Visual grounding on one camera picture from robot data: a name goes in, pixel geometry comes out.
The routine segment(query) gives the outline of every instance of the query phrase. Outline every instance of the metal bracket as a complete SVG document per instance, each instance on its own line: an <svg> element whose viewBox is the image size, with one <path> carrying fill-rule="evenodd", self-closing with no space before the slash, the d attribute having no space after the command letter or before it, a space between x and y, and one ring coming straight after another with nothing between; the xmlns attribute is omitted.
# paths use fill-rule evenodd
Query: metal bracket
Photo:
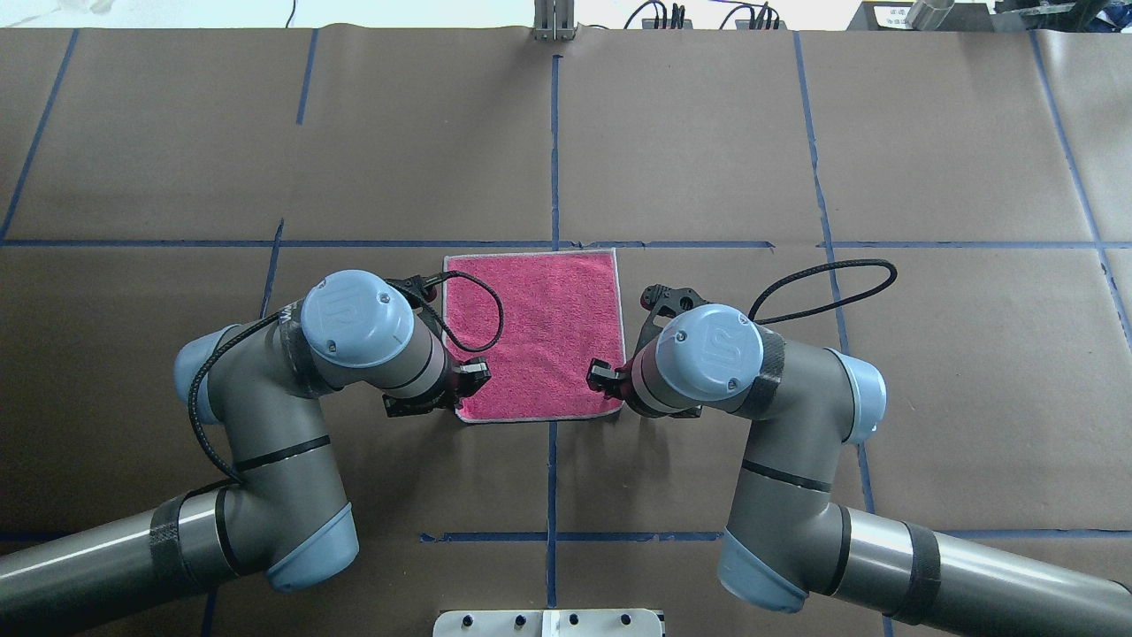
<svg viewBox="0 0 1132 637"><path fill-rule="evenodd" d="M577 35L574 0L534 0L534 38L568 42Z"/></svg>
<svg viewBox="0 0 1132 637"><path fill-rule="evenodd" d="M432 637L663 637L664 614L648 609L448 611Z"/></svg>
<svg viewBox="0 0 1132 637"><path fill-rule="evenodd" d="M641 292L641 307L649 310L649 318L646 318L644 326L641 327L641 335L637 337L637 346L633 351L633 354L644 350L644 346L649 345L649 342L660 335L663 328L657 325L657 316L676 318L689 309L695 309L701 304L710 302L710 300L697 294L692 287L674 290L660 283L645 287Z"/></svg>

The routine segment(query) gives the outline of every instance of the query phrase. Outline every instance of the white mounting plate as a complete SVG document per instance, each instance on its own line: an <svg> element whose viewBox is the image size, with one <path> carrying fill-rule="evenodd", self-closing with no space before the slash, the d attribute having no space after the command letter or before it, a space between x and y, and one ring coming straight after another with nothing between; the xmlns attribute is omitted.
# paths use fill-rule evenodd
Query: white mounting plate
<svg viewBox="0 0 1132 637"><path fill-rule="evenodd" d="M663 617L648 609L448 611L436 618L432 637L664 637Z"/></svg>

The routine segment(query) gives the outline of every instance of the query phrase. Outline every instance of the table surface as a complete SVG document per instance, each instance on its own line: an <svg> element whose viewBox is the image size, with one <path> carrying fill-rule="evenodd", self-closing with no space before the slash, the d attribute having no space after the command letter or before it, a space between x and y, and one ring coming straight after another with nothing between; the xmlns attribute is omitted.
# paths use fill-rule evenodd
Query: table surface
<svg viewBox="0 0 1132 637"><path fill-rule="evenodd" d="M199 335L340 268L614 247L628 344L651 283L746 308L891 259L883 294L780 327L889 380L834 499L1132 580L1130 59L1050 33L0 32L3 550L216 479L169 373ZM361 387L324 410L353 566L92 634L412 635L548 604L662 609L671 635L936 634L723 591L744 422L386 422Z"/></svg>

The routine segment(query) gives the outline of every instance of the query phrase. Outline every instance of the light blue joint cap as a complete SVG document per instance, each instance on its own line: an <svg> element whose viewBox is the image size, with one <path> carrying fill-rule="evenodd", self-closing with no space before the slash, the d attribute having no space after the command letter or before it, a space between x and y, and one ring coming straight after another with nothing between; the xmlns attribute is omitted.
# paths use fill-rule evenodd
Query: light blue joint cap
<svg viewBox="0 0 1132 637"><path fill-rule="evenodd" d="M413 336L413 309L377 274L343 269L302 302L302 334L316 354L351 369L386 363Z"/></svg>
<svg viewBox="0 0 1132 637"><path fill-rule="evenodd" d="M672 318L657 337L657 368L674 390L700 403L747 390L763 364L763 339L734 307L701 304Z"/></svg>
<svg viewBox="0 0 1132 637"><path fill-rule="evenodd" d="M223 330L200 337L177 353L177 359L173 361L173 389L177 390L177 398L180 398L186 406L189 405L189 386L192 385L192 379L196 378L197 372L212 356L212 353L216 352L220 339L224 338L224 335L232 328L235 326L229 326ZM213 414L212 404L208 403L208 375L205 375L205 379L200 381L200 389L197 391L197 414L200 416L200 422L206 425L220 423L220 420Z"/></svg>
<svg viewBox="0 0 1132 637"><path fill-rule="evenodd" d="M730 594L769 611L796 613L809 596L756 558L730 531L723 531L723 554L717 574Z"/></svg>
<svg viewBox="0 0 1132 637"><path fill-rule="evenodd" d="M358 557L358 531L351 505L267 569L267 583L280 593L301 591L337 575Z"/></svg>
<svg viewBox="0 0 1132 637"><path fill-rule="evenodd" d="M889 390L884 377L872 364L840 352L829 350L841 362L852 387L852 431L842 445L861 445L876 433L876 424L884 419L889 406Z"/></svg>

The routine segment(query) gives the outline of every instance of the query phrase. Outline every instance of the towel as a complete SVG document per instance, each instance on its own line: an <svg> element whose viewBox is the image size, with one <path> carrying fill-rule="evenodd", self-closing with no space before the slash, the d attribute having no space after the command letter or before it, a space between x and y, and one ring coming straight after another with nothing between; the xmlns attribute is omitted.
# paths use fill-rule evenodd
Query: towel
<svg viewBox="0 0 1132 637"><path fill-rule="evenodd" d="M456 411L462 421L582 420L620 408L585 385L591 359L625 361L612 250L447 256L444 267L482 278L504 303L503 338L478 355L491 380ZM464 278L444 285L445 322L470 346L487 343L496 329L491 296ZM445 345L461 354L447 338Z"/></svg>

